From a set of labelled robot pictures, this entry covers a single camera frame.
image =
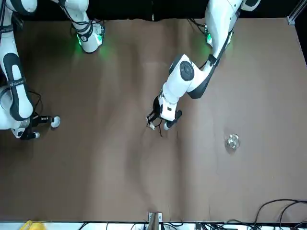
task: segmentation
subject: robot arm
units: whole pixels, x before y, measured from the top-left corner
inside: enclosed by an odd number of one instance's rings
[[[79,43],[87,53],[94,52],[101,44],[105,33],[104,26],[90,21],[86,14],[88,0],[52,0],[59,4],[71,20],[77,32]]]
[[[26,120],[33,112],[32,104],[25,88],[25,78],[18,56],[13,26],[11,23],[12,12],[18,11],[22,14],[30,14],[35,11],[37,1],[2,0],[0,18],[0,64],[7,79],[8,87],[0,90],[1,121],[14,126],[15,121]]]
[[[153,121],[165,120],[168,130],[182,116],[176,110],[177,103],[186,92],[192,99],[201,98],[231,38],[240,7],[253,10],[252,0],[209,0],[206,8],[206,24],[211,34],[213,53],[209,55],[203,70],[200,70],[186,55],[180,55],[169,69],[169,76],[159,95],[155,98],[153,111],[147,116],[150,128],[155,129]],[[253,0],[258,6],[260,0]]]

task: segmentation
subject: brown table surface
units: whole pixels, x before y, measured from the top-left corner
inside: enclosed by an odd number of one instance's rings
[[[185,95],[162,138],[145,117],[177,54],[207,59],[199,31],[186,20],[110,21],[86,54],[69,30],[28,22],[16,35],[28,85],[61,125],[28,142],[0,132],[1,220],[142,221],[151,210],[164,221],[252,221],[266,201],[307,198],[307,68],[286,19],[240,19],[205,95]],[[241,138],[234,154],[230,133]],[[306,211],[294,206],[284,221]]]

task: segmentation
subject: wire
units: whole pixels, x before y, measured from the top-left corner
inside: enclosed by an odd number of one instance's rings
[[[203,223],[200,223],[201,227],[204,229],[204,230],[208,230],[206,225],[204,225]]]
[[[161,120],[160,123],[159,123],[158,125],[156,125],[155,127],[159,127],[160,137],[163,137],[163,136],[162,136],[162,132],[161,132],[161,123],[162,123],[162,120]]]
[[[91,23],[90,21],[88,21],[88,22],[86,22],[86,21],[83,21],[83,22],[76,22],[76,21],[74,21],[74,20],[71,18],[70,14],[68,13],[68,11],[67,11],[65,5],[60,4],[60,7],[65,11],[66,15],[68,16],[68,18],[69,18],[73,23],[76,23],[77,25],[87,25],[88,23]]]
[[[293,202],[293,203],[287,205],[287,206],[283,209],[283,211],[281,212],[281,214],[280,214],[280,218],[279,218],[279,228],[282,227],[282,219],[283,219],[283,214],[284,214],[284,212],[285,212],[289,207],[291,207],[292,205],[295,205],[295,204],[305,204],[305,205],[307,205],[306,202],[302,202],[302,201],[295,201],[295,202]]]
[[[89,223],[90,223],[90,222],[84,222],[78,230],[83,229],[83,228],[84,228],[86,225],[88,225]]]
[[[173,226],[173,227],[181,227],[183,225],[183,222],[181,221],[181,224],[172,224],[172,223],[168,223],[169,225]]]
[[[187,19],[187,21],[189,22],[190,26],[194,29],[194,27],[192,26],[192,23],[195,24],[193,21],[191,21],[190,19]],[[201,30],[200,26],[198,26],[197,24],[195,24],[197,29],[203,34],[205,35],[205,32],[203,30]]]
[[[205,61],[205,63],[203,63],[203,64],[199,67],[199,69],[203,68],[203,67],[206,65],[206,63],[207,63],[207,61]]]
[[[193,18],[189,18],[189,20],[190,20],[191,22],[193,22],[196,26],[205,27],[205,25],[197,23],[197,22],[195,21],[195,19],[193,19]]]
[[[131,227],[131,229],[130,230],[132,230],[133,229],[133,227],[136,225],[136,223]]]
[[[228,224],[230,222],[240,223],[242,225],[250,227],[252,230],[254,230],[254,229],[260,230],[260,228],[258,226],[255,226],[255,225],[252,225],[252,224],[248,224],[248,223],[244,223],[244,222],[242,222],[240,220],[237,220],[237,219],[230,219],[230,220],[226,221],[222,226],[224,226],[224,225],[226,225],[226,224]]]
[[[295,225],[293,228],[296,229],[298,226],[300,226],[300,225],[302,225],[302,224],[305,224],[305,223],[307,223],[306,220],[305,220],[305,221],[302,221],[302,222],[300,222],[300,223],[298,223],[298,224]]]
[[[36,115],[41,115],[42,114],[42,112],[43,112],[43,110],[44,110],[44,105],[43,105],[43,102],[42,102],[42,96],[39,94],[39,93],[37,93],[37,92],[35,92],[35,91],[33,91],[33,90],[28,90],[28,92],[29,93],[32,93],[32,94],[34,94],[34,95],[36,95],[36,96],[38,96],[38,100],[37,100],[37,102],[35,103],[35,105],[34,105],[34,107],[33,107],[33,112],[36,114]],[[39,103],[41,103],[41,109],[40,109],[40,112],[38,113],[37,111],[36,111],[36,109],[37,109],[37,106],[38,106],[38,104]]]
[[[168,227],[172,227],[173,229],[177,230],[176,227],[172,226],[171,224],[166,224],[166,223],[161,223],[161,229],[164,229],[164,225],[166,225]]]
[[[224,228],[223,225],[220,226],[220,225],[214,224],[214,223],[211,224],[211,226],[213,226],[213,229],[218,229],[218,230],[225,230],[226,228]]]
[[[107,21],[101,19],[101,20],[99,20],[99,21],[93,22],[92,24],[97,24],[97,23],[100,23],[100,22],[102,22],[102,25],[104,25],[105,22],[107,22]],[[71,34],[71,36],[73,37],[73,36],[75,36],[75,35],[77,34],[77,32],[76,32],[76,30],[75,30],[75,33],[72,33],[72,32],[71,32],[71,29],[74,29],[72,23],[71,23],[71,28],[70,28],[70,34]]]
[[[292,201],[292,202],[300,202],[300,203],[305,203],[305,204],[307,204],[307,200],[294,200],[294,199],[277,199],[277,200],[271,200],[271,201],[266,202],[266,203],[264,203],[263,205],[260,206],[260,208],[258,209],[258,212],[257,212],[257,214],[256,214],[256,218],[255,218],[255,221],[254,221],[254,225],[256,225],[257,220],[258,220],[258,217],[259,217],[259,213],[260,213],[260,211],[263,209],[263,207],[265,207],[265,206],[268,205],[268,204],[275,203],[275,202],[279,202],[279,201]]]

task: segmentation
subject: glass object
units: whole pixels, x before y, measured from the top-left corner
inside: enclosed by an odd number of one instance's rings
[[[225,141],[225,147],[229,150],[236,151],[240,146],[240,138],[237,134],[230,134]]]

